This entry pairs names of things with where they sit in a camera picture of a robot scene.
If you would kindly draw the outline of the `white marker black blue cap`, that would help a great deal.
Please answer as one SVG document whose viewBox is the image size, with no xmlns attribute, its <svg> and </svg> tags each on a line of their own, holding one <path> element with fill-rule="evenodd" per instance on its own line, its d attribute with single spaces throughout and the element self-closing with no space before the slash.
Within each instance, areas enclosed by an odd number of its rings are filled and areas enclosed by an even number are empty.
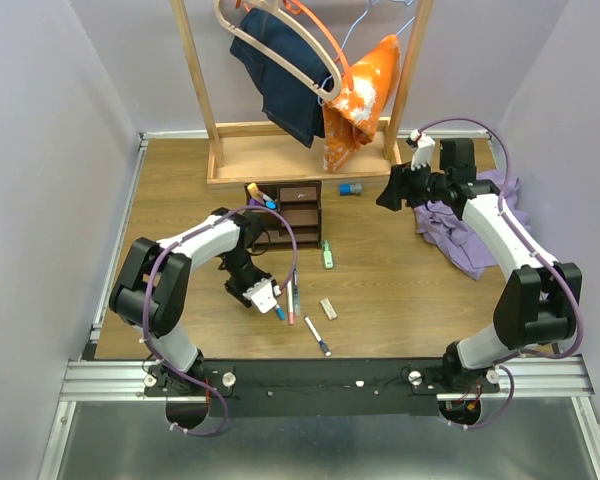
<svg viewBox="0 0 600 480">
<path fill-rule="evenodd" d="M 307 327 L 309 328 L 311 334 L 313 335 L 314 339 L 318 343 L 318 345 L 319 345 L 321 351 L 323 352 L 324 356 L 325 357 L 330 357 L 332 355 L 332 352 L 331 352 L 329 346 L 323 340 L 322 336 L 319 334 L 319 332 L 316 329 L 315 325 L 313 324 L 312 320 L 308 316 L 305 316 L 304 317 L 304 321 L 305 321 Z"/>
</svg>

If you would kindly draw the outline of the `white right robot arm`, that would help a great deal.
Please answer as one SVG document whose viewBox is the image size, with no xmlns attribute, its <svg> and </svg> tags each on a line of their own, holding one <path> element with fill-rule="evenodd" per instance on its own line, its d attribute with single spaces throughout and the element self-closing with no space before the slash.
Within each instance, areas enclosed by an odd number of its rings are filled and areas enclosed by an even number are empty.
<svg viewBox="0 0 600 480">
<path fill-rule="evenodd" d="M 491 325 L 447 347 L 442 384 L 460 392 L 496 363 L 537 355 L 540 345 L 567 339 L 579 344 L 580 269 L 559 262 L 531 237 L 506 204 L 503 186 L 479 178 L 472 140 L 435 141 L 415 130 L 407 143 L 412 160 L 392 166 L 377 205 L 398 211 L 443 203 L 482 240 L 506 280 Z"/>
</svg>

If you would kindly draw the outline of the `pink highlighter orange cap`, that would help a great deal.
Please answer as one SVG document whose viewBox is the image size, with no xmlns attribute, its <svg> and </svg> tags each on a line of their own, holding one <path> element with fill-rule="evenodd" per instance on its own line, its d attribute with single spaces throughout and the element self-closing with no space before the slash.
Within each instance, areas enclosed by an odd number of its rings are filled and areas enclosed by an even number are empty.
<svg viewBox="0 0 600 480">
<path fill-rule="evenodd" d="M 264 195 L 255 183 L 250 183 L 247 186 L 247 190 L 253 199 L 260 201 L 260 202 L 264 202 Z"/>
</svg>

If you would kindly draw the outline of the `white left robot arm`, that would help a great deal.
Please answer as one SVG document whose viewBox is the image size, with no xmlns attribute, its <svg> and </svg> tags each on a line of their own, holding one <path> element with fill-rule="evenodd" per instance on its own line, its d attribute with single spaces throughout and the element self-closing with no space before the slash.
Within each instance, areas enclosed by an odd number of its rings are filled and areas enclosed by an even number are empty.
<svg viewBox="0 0 600 480">
<path fill-rule="evenodd" d="M 190 275 L 218 258 L 229 274 L 226 291 L 245 307 L 267 313 L 278 307 L 281 289 L 258 267 L 249 249 L 264 227 L 253 213 L 219 208 L 201 224 L 170 238 L 134 241 L 114 283 L 109 309 L 141 333 L 153 355 L 170 368 L 167 382 L 181 395 L 202 380 L 201 350 L 180 324 Z"/>
</svg>

